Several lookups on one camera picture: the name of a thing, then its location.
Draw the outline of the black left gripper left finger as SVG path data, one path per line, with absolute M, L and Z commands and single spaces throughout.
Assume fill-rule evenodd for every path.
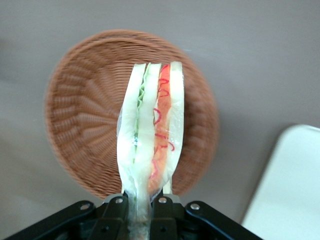
M 78 201 L 11 235 L 11 240 L 126 240 L 128 198 L 110 195 L 97 207 Z

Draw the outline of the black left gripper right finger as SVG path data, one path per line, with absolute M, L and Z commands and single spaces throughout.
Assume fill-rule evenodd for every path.
M 177 195 L 163 194 L 151 206 L 151 240 L 261 239 L 203 201 L 183 206 Z

